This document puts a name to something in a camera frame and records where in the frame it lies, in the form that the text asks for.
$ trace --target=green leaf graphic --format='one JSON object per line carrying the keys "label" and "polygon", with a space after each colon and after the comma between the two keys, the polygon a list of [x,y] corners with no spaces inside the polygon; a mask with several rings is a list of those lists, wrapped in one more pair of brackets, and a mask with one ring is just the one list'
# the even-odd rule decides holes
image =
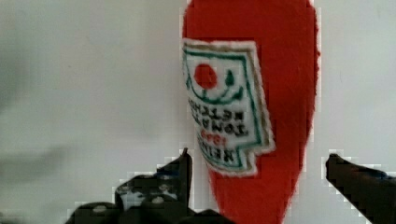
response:
{"label": "green leaf graphic", "polygon": [[239,88],[239,92],[237,92],[234,96],[233,99],[234,100],[242,100],[242,97],[244,96],[244,89],[241,87]]}
{"label": "green leaf graphic", "polygon": [[231,87],[231,86],[233,86],[233,84],[235,84],[235,80],[233,78],[233,72],[231,70],[228,70],[228,72],[227,72],[227,77],[225,79],[225,84],[228,87]]}

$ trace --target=white label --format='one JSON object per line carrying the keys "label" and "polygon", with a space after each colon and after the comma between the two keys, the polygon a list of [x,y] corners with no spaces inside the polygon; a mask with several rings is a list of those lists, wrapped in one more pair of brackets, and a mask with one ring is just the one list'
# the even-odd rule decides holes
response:
{"label": "white label", "polygon": [[254,175],[256,155],[274,150],[255,43],[184,39],[183,74],[209,166]]}

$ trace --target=white wall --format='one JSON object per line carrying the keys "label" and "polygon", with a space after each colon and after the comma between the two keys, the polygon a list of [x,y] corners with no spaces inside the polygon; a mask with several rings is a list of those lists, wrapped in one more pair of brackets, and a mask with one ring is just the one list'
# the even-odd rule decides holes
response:
{"label": "white wall", "polygon": [[[285,223],[365,223],[322,179],[332,149],[396,171],[396,2],[317,0],[314,136]],[[179,61],[185,0],[0,1],[0,212],[64,223],[194,148]],[[194,153],[191,207],[214,208]]]}

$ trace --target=ketchup bottle costume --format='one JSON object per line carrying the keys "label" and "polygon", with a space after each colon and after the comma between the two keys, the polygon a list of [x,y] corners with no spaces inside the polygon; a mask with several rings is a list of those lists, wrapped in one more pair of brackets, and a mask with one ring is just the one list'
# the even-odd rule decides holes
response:
{"label": "ketchup bottle costume", "polygon": [[183,76],[220,212],[282,223],[304,162],[318,77],[308,0],[192,0]]}

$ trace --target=red tomato graphic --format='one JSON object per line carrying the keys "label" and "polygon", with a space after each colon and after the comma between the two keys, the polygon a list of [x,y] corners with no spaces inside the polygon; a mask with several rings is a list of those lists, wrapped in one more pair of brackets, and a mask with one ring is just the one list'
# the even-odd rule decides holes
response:
{"label": "red tomato graphic", "polygon": [[197,66],[194,79],[204,90],[213,89],[218,84],[215,70],[209,64],[205,63]]}

